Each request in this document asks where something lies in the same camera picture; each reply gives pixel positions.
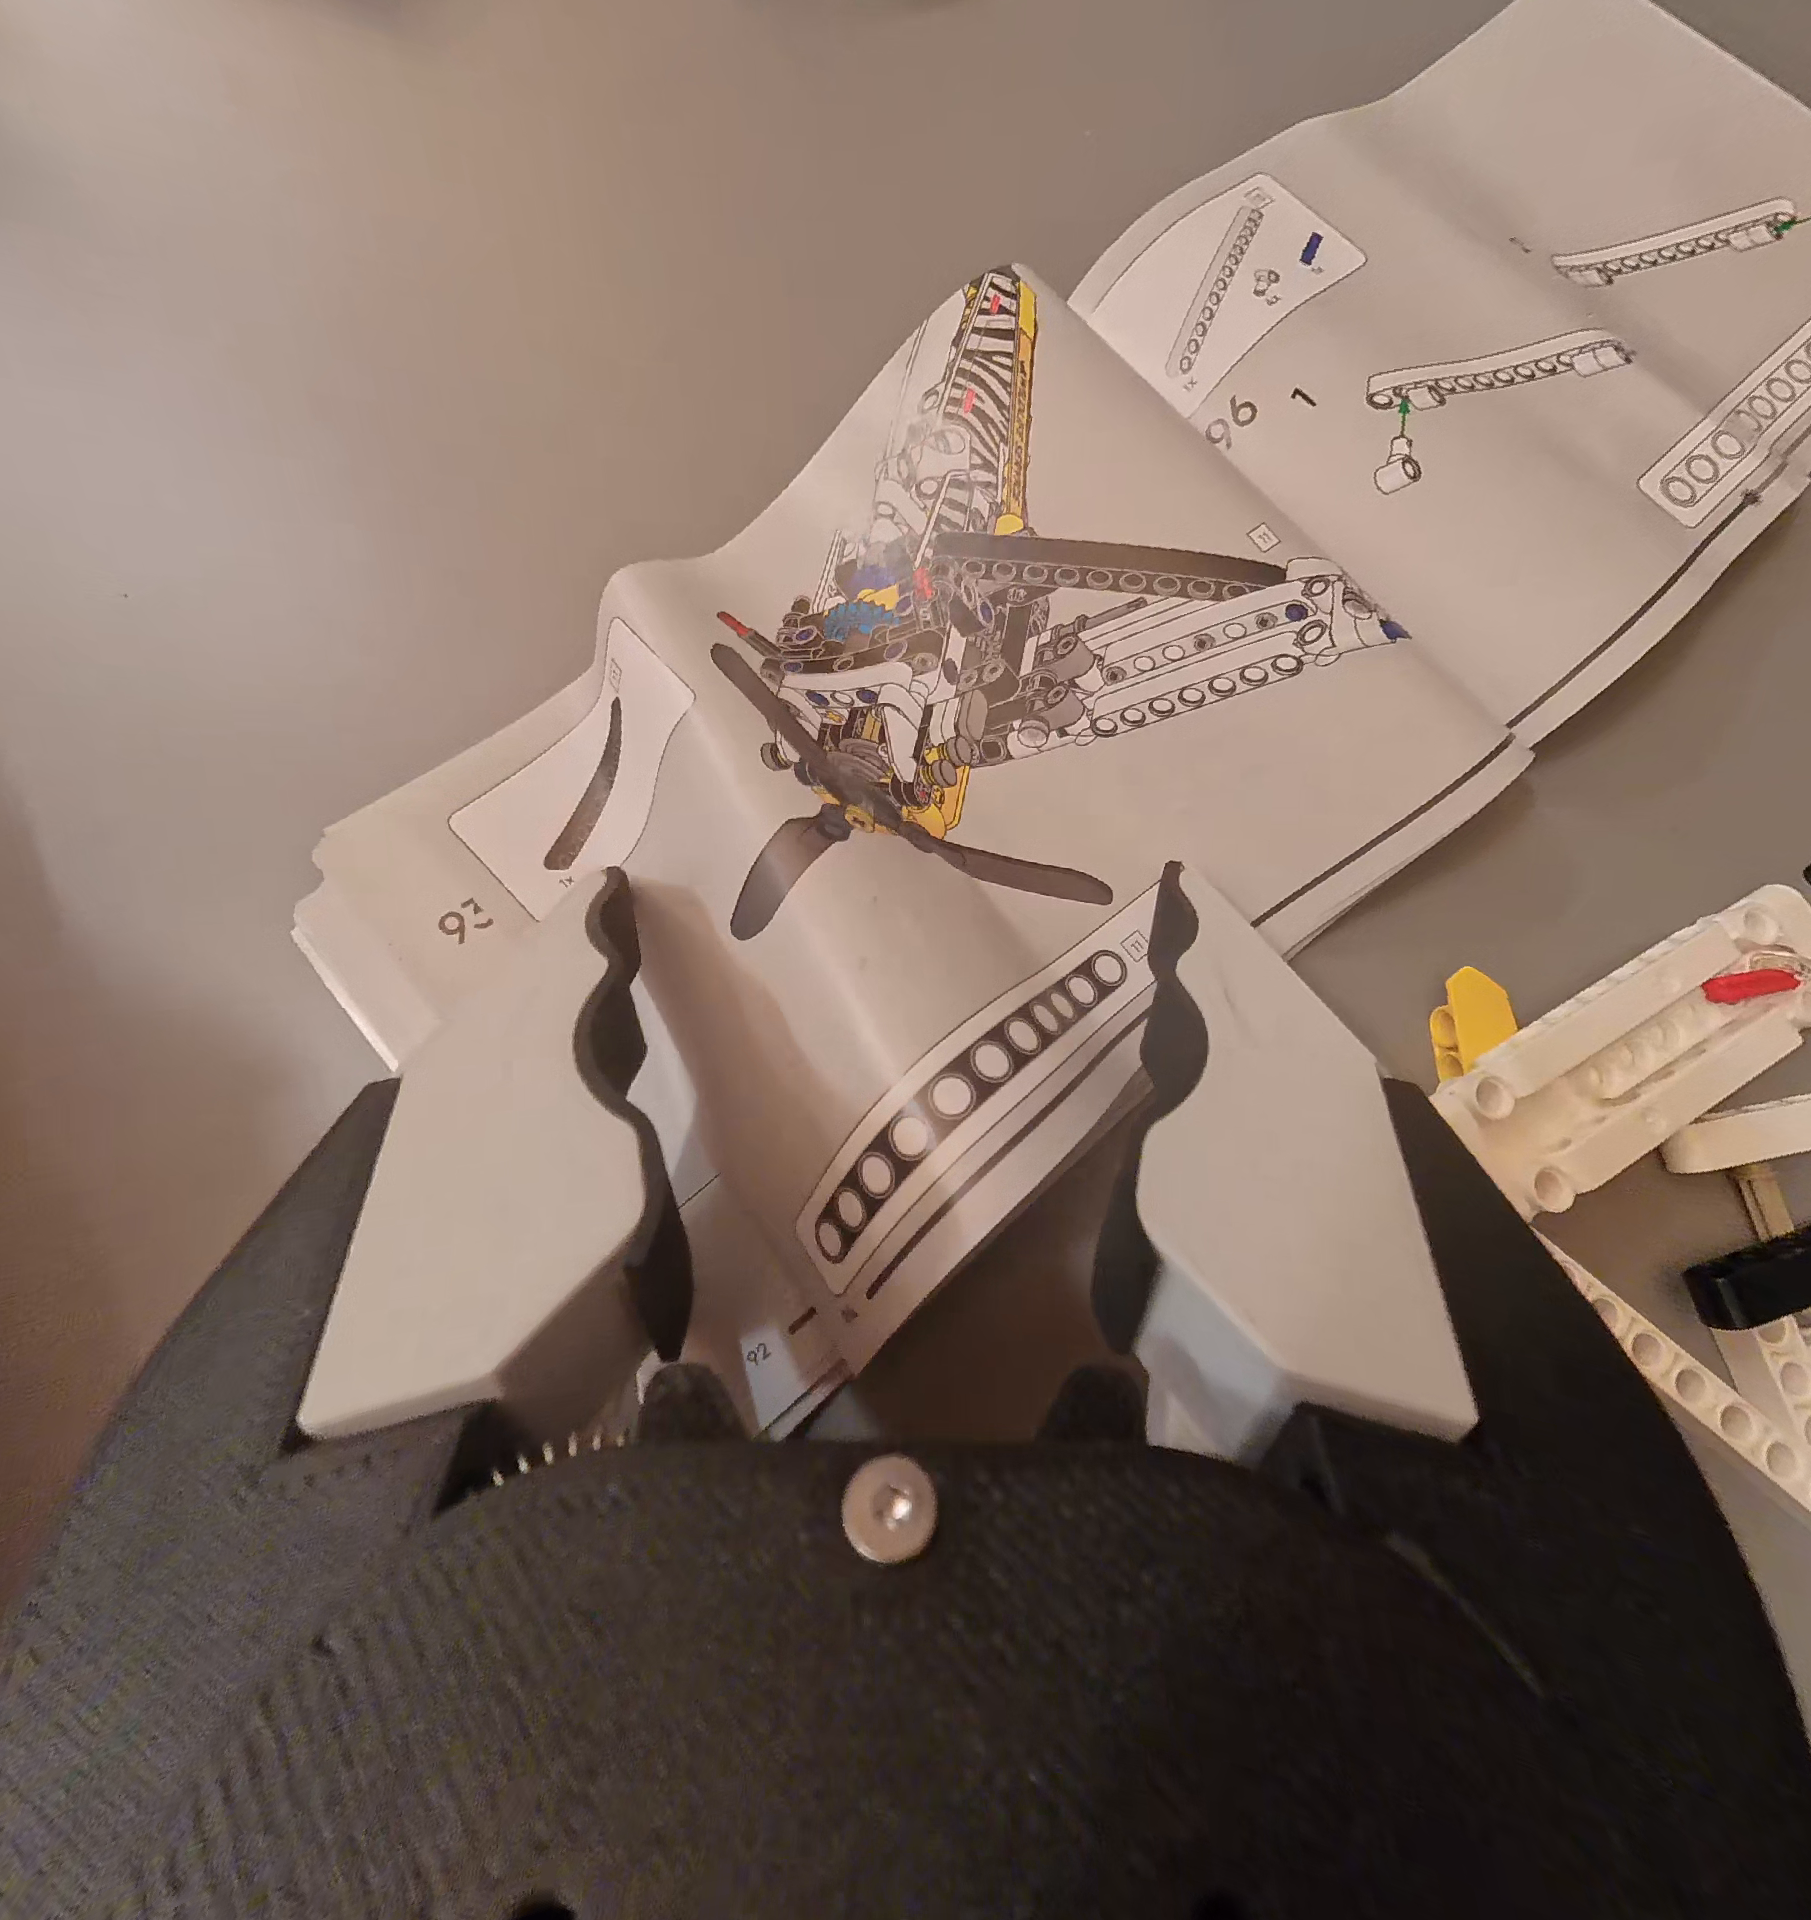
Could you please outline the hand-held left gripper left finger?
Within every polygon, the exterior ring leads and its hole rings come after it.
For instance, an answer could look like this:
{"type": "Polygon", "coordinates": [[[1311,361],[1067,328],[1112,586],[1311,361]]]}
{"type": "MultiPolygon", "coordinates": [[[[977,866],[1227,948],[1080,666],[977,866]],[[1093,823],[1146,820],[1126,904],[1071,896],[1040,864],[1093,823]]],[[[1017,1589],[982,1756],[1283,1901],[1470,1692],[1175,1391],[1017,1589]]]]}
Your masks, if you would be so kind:
{"type": "Polygon", "coordinates": [[[628,875],[561,901],[402,1069],[298,1425],[348,1438],[499,1405],[583,1425],[682,1356],[694,1263],[632,1097],[649,1042],[628,875]]]}

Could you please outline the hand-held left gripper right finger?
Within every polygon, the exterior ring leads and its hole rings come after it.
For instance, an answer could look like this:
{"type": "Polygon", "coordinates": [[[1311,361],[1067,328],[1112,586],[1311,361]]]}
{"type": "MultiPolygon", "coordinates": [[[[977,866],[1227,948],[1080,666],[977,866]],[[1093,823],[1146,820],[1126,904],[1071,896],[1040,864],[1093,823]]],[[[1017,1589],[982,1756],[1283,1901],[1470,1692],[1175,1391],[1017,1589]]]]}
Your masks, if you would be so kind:
{"type": "Polygon", "coordinates": [[[1093,1258],[1151,1447],[1254,1466],[1303,1407],[1456,1443],[1465,1356],[1387,1081],[1238,909],[1158,886],[1148,1097],[1093,1258]]]}

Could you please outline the lego instruction booklet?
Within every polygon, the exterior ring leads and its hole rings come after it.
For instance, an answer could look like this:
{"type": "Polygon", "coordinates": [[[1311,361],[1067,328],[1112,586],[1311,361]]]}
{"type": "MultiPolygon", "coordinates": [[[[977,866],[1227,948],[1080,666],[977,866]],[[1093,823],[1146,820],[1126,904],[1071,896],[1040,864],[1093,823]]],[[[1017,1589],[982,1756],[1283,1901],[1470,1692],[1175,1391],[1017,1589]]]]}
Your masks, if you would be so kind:
{"type": "Polygon", "coordinates": [[[587,672],[328,829],[293,938],[404,1072],[636,915],[690,1356],[797,1425],[1117,1117],[1180,860],[1282,955],[1511,787],[1811,477],[1811,108],[1513,4],[992,268],[587,672]]]}

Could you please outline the yellow lego piece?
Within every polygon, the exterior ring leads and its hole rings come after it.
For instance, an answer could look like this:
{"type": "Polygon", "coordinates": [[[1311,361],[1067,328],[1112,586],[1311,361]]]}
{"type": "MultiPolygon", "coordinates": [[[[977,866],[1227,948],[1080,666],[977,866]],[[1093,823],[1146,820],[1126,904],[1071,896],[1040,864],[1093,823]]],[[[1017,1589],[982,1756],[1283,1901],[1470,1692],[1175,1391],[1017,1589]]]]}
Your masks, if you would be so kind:
{"type": "Polygon", "coordinates": [[[1446,978],[1446,999],[1427,1021],[1439,1084],[1470,1073],[1496,1045],[1518,1038],[1511,996],[1487,972],[1460,968],[1446,978]]]}

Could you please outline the white lego wing assembly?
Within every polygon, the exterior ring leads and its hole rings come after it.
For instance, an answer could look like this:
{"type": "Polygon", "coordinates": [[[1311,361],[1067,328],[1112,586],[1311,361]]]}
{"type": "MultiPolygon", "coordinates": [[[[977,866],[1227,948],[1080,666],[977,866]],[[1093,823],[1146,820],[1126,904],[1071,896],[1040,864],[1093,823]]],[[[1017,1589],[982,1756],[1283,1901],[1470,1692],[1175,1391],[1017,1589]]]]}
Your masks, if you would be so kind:
{"type": "Polygon", "coordinates": [[[1771,883],[1495,1044],[1432,1101],[1535,1220],[1657,1152],[1809,1030],[1811,904],[1771,883]]]}

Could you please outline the long white lego beam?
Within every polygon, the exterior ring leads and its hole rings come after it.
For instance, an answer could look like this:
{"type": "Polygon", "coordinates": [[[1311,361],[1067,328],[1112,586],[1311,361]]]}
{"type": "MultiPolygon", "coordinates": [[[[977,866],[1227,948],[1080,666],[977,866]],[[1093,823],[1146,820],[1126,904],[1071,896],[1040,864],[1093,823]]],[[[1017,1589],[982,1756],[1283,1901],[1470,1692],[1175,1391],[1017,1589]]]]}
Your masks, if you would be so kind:
{"type": "Polygon", "coordinates": [[[1740,1460],[1768,1492],[1811,1530],[1811,1453],[1805,1445],[1708,1372],[1703,1361],[1691,1356],[1580,1261],[1545,1236],[1537,1239],[1668,1410],[1691,1431],[1708,1434],[1740,1460]]]}

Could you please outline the white curved lego panel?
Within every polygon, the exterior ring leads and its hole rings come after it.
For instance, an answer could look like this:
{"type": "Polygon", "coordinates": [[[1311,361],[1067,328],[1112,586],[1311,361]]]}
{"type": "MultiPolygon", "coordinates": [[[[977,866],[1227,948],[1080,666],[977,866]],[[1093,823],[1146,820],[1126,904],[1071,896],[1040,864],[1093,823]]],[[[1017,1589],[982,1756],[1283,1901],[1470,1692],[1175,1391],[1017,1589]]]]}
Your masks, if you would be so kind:
{"type": "Polygon", "coordinates": [[[1674,1174],[1720,1174],[1811,1154],[1811,1092],[1698,1117],[1661,1141],[1674,1174]]]}

